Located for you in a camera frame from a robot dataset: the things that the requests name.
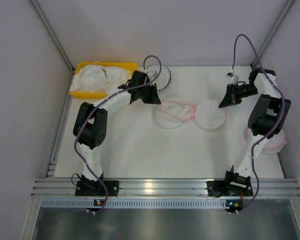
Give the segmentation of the pink-trimmed mesh laundry bag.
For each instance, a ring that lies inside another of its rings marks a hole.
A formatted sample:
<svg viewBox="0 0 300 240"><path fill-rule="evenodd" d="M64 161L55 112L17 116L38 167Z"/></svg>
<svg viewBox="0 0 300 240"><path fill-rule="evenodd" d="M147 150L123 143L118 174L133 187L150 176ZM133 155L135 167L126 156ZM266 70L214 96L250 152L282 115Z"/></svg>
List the pink-trimmed mesh laundry bag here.
<svg viewBox="0 0 300 240"><path fill-rule="evenodd" d="M227 115L216 99L203 100L198 105L166 99L154 114L155 122L164 129L178 128L192 119L201 128L214 130L224 125Z"/></svg>

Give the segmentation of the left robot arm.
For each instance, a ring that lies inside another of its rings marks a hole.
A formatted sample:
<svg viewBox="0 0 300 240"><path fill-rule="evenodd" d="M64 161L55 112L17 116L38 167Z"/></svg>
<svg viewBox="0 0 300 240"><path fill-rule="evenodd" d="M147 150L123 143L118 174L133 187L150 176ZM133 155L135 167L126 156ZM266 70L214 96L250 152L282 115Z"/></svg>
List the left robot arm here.
<svg viewBox="0 0 300 240"><path fill-rule="evenodd" d="M74 150L83 161L82 178L103 184L100 146L107 136L108 118L121 108L141 100L144 104L160 105L155 80L147 73L135 70L131 79L109 96L81 104L75 124Z"/></svg>

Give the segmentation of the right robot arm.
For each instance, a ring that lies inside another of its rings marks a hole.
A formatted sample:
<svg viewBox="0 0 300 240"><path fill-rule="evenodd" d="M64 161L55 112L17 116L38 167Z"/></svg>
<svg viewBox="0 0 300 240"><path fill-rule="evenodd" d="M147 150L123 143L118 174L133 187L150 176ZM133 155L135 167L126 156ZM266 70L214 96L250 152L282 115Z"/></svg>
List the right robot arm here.
<svg viewBox="0 0 300 240"><path fill-rule="evenodd" d="M250 178L254 175L253 165L262 149L281 132L291 101L278 89L273 70L257 67L250 72L248 82L240 81L233 70L226 77L230 79L230 83L218 106L220 109L239 105L244 98L258 96L247 120L248 138L245 147L231 167L240 177Z"/></svg>

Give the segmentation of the blue-trimmed mesh laundry bag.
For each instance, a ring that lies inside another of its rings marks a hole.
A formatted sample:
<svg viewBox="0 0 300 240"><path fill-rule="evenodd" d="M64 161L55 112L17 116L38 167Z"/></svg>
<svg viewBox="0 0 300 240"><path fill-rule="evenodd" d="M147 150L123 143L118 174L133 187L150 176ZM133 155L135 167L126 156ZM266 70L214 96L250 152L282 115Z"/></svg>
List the blue-trimmed mesh laundry bag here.
<svg viewBox="0 0 300 240"><path fill-rule="evenodd" d="M172 81L171 70L165 65L162 65L161 69L158 64L150 65L149 67L146 67L144 71L146 74L147 74L147 72L150 72L150 71L157 71L158 75L156 78L154 78L155 79L154 83L157 85L158 91L165 90Z"/></svg>

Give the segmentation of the pink-trimmed laundry bag at right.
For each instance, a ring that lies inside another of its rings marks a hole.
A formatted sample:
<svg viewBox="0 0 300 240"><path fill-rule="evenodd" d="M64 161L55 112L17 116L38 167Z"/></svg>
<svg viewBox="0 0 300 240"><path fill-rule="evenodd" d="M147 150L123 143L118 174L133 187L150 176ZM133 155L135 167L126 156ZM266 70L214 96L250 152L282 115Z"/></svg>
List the pink-trimmed laundry bag at right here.
<svg viewBox="0 0 300 240"><path fill-rule="evenodd" d="M246 127L243 130L243 137L245 141L249 143L247 147L247 154L251 156L253 144L258 142L263 136L252 135L251 129ZM286 135L284 130L282 129L278 134L274 134L273 137L271 137L270 139L267 138L264 139L263 141L261 141L261 143L255 146L253 149L253 156L257 157L260 153L266 155L277 154L281 151L281 149L284 147L286 143L287 143Z"/></svg>

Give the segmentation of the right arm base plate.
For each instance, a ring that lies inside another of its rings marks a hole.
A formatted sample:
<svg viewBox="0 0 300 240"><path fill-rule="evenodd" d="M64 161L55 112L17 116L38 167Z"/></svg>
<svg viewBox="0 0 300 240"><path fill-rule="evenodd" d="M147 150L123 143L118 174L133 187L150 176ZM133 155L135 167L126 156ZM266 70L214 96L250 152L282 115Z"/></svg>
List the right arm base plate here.
<svg viewBox="0 0 300 240"><path fill-rule="evenodd" d="M252 197L254 195L251 184L226 182L225 180L211 180L206 183L210 197Z"/></svg>

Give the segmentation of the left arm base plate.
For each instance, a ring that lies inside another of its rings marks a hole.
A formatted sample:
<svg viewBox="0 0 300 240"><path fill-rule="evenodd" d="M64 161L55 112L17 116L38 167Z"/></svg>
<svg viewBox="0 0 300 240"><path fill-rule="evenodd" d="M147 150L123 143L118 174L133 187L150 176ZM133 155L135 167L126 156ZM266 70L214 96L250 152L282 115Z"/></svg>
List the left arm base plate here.
<svg viewBox="0 0 300 240"><path fill-rule="evenodd" d="M119 193L119 181L105 180L104 185L107 189L109 197L117 197ZM79 180L76 184L75 196L79 197L94 197L106 196L105 187L99 182L90 179Z"/></svg>

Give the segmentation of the aluminium frame rail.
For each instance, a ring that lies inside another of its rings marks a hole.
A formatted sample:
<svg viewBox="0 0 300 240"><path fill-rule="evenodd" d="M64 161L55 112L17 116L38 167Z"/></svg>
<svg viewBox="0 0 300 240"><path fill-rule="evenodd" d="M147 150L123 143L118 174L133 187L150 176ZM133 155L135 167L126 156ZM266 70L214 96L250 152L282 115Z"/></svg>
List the aluminium frame rail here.
<svg viewBox="0 0 300 240"><path fill-rule="evenodd" d="M118 196L132 198L208 196L210 179L137 179L118 178ZM34 182L32 197L72 197L75 186L69 178L42 178ZM299 199L300 187L291 178L262 178L257 195L260 199Z"/></svg>

